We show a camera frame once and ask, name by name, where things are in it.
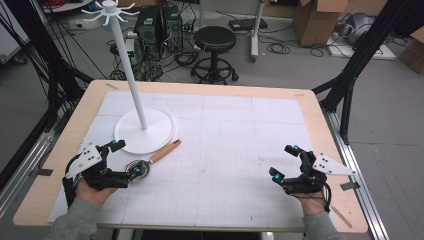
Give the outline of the white stand leg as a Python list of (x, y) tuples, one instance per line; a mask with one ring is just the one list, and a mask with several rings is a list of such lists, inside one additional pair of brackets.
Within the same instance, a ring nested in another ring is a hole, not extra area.
[(258, 38), (258, 32), (260, 29), (260, 22), (263, 14), (263, 10), (265, 7), (266, 0), (259, 0), (257, 12), (255, 15), (255, 25), (252, 30), (251, 34), (251, 61), (253, 63), (256, 62), (257, 58), (259, 57), (259, 38)]

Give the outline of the metal utensil with wooden handle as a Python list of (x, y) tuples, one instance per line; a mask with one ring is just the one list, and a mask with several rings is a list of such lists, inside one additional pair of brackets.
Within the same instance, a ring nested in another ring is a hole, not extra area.
[(175, 148), (177, 148), (181, 144), (181, 140), (177, 139), (170, 144), (164, 146), (162, 149), (160, 149), (158, 152), (153, 154), (149, 159), (147, 160), (134, 160), (130, 162), (126, 167), (126, 172), (130, 167), (140, 167), (142, 170), (142, 174), (140, 176), (141, 181), (144, 177), (146, 177), (150, 172), (150, 166), (156, 162), (158, 162), (160, 159), (162, 159), (164, 156), (169, 154), (171, 151), (173, 151)]

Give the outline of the flat black device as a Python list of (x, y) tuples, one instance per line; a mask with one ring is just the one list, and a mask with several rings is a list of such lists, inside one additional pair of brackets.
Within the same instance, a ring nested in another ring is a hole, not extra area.
[(233, 31), (254, 30), (256, 26), (256, 20), (255, 19), (230, 20), (229, 26)]

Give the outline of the large open cardboard box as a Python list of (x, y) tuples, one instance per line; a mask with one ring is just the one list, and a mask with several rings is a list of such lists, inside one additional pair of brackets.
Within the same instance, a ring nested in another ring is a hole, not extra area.
[(299, 0), (292, 22), (299, 44), (326, 44), (347, 5), (348, 0)]

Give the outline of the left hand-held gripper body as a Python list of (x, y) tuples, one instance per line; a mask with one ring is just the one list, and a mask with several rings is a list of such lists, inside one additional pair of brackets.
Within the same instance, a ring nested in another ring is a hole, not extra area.
[(104, 151), (104, 145), (89, 144), (69, 161), (62, 178), (68, 207), (76, 197), (76, 185), (80, 178), (84, 178), (88, 186), (96, 190), (128, 187), (127, 172), (114, 172), (107, 167), (108, 154)]

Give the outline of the grey rounded appliance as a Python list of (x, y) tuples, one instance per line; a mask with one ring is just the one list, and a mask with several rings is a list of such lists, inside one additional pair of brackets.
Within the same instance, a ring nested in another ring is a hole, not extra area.
[(347, 13), (337, 21), (334, 32), (350, 45), (355, 45), (361, 41), (374, 22), (375, 18), (365, 13)]

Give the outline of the small cardboard box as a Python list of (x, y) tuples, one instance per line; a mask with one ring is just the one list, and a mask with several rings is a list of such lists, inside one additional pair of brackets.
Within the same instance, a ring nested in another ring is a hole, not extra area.
[(424, 75), (424, 25), (413, 32), (411, 37), (399, 60), (419, 75)]

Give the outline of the white flat board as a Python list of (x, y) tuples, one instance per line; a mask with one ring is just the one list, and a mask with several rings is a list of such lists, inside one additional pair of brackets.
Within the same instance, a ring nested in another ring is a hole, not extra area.
[[(327, 41), (326, 47), (332, 57), (351, 58), (355, 53), (352, 45), (337, 36), (331, 36)], [(373, 55), (373, 59), (395, 60), (396, 56), (386, 45), (381, 45)]]

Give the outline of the black computer tower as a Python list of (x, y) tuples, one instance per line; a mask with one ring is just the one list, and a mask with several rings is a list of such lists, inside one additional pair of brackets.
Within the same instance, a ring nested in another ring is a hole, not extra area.
[(166, 42), (171, 52), (183, 50), (182, 18), (178, 6), (165, 4), (162, 7), (162, 16)]
[(163, 40), (162, 22), (158, 6), (145, 5), (140, 8), (134, 32), (145, 46), (157, 46)]

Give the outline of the aluminium rail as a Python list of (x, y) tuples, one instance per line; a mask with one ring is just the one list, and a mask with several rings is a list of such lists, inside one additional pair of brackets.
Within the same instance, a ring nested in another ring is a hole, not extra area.
[(360, 170), (354, 152), (351, 146), (344, 142), (341, 134), (339, 133), (341, 124), (337, 114), (323, 111), (323, 115), (333, 135), (333, 139), (341, 156), (342, 162), (347, 167), (355, 171), (355, 174), (350, 176), (350, 181), (352, 183), (358, 184), (358, 187), (354, 188), (354, 191), (361, 206), (362, 213), (364, 214), (368, 224), (368, 229), (372, 235), (372, 238), (374, 240), (390, 240), (379, 212), (374, 204), (366, 181)]
[(26, 181), (38, 171), (42, 160), (49, 155), (54, 140), (54, 133), (42, 133), (29, 142), (27, 152), (21, 155), (20, 163), (0, 191), (0, 219), (5, 216)]

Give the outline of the thin wooden stick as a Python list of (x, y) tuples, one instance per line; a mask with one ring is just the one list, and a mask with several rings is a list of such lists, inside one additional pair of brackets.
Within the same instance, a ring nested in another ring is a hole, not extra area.
[(335, 206), (330, 205), (330, 207), (334, 214), (336, 214), (348, 228), (353, 227), (349, 220)]

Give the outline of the white hook stand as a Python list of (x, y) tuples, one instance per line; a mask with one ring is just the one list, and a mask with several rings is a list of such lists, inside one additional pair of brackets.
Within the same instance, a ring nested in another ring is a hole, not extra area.
[(118, 0), (104, 0), (102, 3), (96, 2), (96, 6), (98, 10), (93, 12), (95, 17), (90, 21), (104, 17), (103, 25), (111, 28), (135, 105), (134, 110), (120, 118), (115, 126), (114, 136), (126, 141), (124, 150), (129, 153), (144, 155), (156, 152), (171, 142), (176, 131), (176, 124), (166, 111), (142, 106), (120, 27), (120, 23), (124, 22), (122, 15), (137, 15), (137, 12), (128, 12), (134, 4), (120, 8)]

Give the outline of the white grid mat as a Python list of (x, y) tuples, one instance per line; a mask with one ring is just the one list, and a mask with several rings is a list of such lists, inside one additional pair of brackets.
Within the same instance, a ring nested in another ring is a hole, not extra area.
[(171, 114), (181, 144), (144, 179), (115, 192), (99, 225), (302, 230), (299, 202), (269, 174), (276, 168), (298, 176), (300, 161), (284, 148), (312, 148), (299, 101), (160, 93), (144, 93), (141, 100)]

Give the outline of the white cabinet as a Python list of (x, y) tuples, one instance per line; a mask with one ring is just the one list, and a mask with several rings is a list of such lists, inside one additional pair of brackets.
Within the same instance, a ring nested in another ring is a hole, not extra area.
[(6, 64), (12, 60), (21, 50), (21, 46), (12, 36), (16, 33), (24, 43), (29, 42), (29, 38), (9, 10), (3, 0), (0, 0), (0, 64)]

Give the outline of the person's right hand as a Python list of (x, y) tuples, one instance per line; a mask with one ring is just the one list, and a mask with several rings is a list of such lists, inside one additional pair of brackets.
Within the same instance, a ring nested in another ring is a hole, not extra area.
[(293, 194), (300, 201), (305, 216), (323, 213), (325, 211), (325, 200), (321, 192)]

